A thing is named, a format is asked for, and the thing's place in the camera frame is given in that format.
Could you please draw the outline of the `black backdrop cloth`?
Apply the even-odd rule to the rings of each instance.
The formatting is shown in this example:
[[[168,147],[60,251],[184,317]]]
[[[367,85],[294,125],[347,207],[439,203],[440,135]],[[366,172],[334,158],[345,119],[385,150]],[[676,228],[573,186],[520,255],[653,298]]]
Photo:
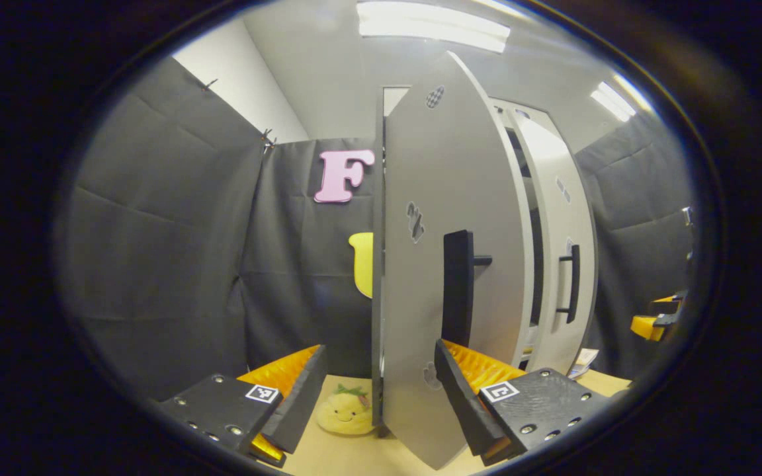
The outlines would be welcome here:
[[[635,379],[659,344],[631,331],[651,301],[689,285],[692,236],[683,209],[695,193],[683,147],[654,114],[638,112],[575,154],[596,230],[595,310],[584,347],[593,369]]]
[[[118,98],[87,148],[61,256],[76,316],[110,368],[162,401],[314,346],[370,377],[371,301],[349,238],[372,229],[373,169],[347,203],[314,199],[326,151],[262,133],[175,58]]]

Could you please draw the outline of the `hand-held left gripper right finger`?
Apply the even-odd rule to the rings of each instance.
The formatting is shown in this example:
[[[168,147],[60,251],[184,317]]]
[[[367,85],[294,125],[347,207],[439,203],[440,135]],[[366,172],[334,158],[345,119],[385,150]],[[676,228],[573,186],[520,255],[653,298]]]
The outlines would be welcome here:
[[[486,466],[577,433],[610,403],[559,371],[522,371],[444,338],[433,363],[472,455]]]

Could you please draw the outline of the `yellow plush toy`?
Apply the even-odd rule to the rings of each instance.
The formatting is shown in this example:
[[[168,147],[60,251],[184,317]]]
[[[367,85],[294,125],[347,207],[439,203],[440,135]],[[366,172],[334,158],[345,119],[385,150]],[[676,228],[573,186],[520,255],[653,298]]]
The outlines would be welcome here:
[[[366,436],[373,431],[372,401],[369,392],[358,385],[339,383],[318,407],[316,421],[322,430],[338,436]]]

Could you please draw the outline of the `ceiling light panel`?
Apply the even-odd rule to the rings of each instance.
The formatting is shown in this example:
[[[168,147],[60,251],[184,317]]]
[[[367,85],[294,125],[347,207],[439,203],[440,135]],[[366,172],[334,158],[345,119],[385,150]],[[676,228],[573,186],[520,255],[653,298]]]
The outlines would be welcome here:
[[[614,73],[607,81],[599,82],[589,96],[622,122],[629,121],[640,111],[654,112],[644,94],[619,73]]]
[[[414,37],[445,40],[502,54],[511,28],[471,13],[414,2],[360,2],[362,37]]]

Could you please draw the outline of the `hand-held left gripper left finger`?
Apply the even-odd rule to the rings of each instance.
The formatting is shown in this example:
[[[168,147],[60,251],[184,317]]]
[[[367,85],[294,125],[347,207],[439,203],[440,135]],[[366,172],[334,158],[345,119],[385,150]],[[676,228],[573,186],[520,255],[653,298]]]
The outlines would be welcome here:
[[[212,374],[157,404],[187,430],[277,468],[299,446],[327,376],[315,344],[239,377]]]

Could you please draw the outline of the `stack of books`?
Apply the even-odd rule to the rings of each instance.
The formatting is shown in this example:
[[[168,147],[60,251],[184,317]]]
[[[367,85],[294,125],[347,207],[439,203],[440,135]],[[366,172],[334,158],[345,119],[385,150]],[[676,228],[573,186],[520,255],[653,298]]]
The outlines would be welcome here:
[[[598,349],[582,348],[575,359],[575,364],[568,373],[569,379],[577,379],[590,370],[592,363],[599,355]]]

